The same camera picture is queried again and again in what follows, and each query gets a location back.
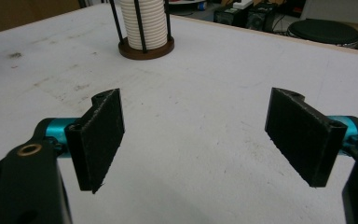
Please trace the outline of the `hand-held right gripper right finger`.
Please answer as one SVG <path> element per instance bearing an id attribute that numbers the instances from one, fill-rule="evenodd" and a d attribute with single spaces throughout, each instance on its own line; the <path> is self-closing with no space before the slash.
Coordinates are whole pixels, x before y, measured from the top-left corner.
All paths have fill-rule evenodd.
<path id="1" fill-rule="evenodd" d="M 358 129 L 349 117 L 325 116 L 294 91 L 271 90 L 265 131 L 313 188 L 326 186 L 337 155 L 358 154 Z"/>

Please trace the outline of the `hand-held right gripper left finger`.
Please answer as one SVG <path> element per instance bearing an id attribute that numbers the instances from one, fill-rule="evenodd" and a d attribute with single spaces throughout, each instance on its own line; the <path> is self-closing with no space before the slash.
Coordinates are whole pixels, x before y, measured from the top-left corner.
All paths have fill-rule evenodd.
<path id="1" fill-rule="evenodd" d="M 112 89 L 94 95 L 80 118 L 49 119 L 45 137 L 56 143 L 60 157 L 72 160 L 80 189 L 96 193 L 124 133 L 120 89 Z"/>

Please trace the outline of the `black round stool seat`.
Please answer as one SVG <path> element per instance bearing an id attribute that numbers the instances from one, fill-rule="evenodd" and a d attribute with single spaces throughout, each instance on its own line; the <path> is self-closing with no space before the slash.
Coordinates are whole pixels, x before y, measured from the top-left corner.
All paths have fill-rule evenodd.
<path id="1" fill-rule="evenodd" d="M 303 20 L 289 25 L 287 34 L 301 39 L 333 45 L 349 45 L 358 42 L 358 31 L 338 21 Z"/>

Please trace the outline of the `stack of white ribbed coasters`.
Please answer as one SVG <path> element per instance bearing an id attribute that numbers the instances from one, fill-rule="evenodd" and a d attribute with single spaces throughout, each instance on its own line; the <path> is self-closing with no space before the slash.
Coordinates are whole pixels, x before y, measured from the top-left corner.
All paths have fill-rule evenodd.
<path id="1" fill-rule="evenodd" d="M 158 49 L 167 43 L 167 24 L 163 0 L 138 0 L 145 47 Z M 133 49 L 142 50 L 142 40 L 134 0 L 120 0 L 120 7 L 125 23 L 129 45 Z"/>

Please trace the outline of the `black box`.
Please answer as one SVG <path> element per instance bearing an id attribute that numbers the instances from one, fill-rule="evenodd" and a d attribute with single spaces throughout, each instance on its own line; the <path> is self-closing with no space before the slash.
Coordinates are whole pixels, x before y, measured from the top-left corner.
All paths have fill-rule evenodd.
<path id="1" fill-rule="evenodd" d="M 213 21 L 244 28 L 247 22 L 248 11 L 248 8 L 237 9 L 233 6 L 220 7 L 214 11 Z"/>
<path id="2" fill-rule="evenodd" d="M 259 3 L 248 11 L 246 28 L 271 33 L 278 5 Z"/>

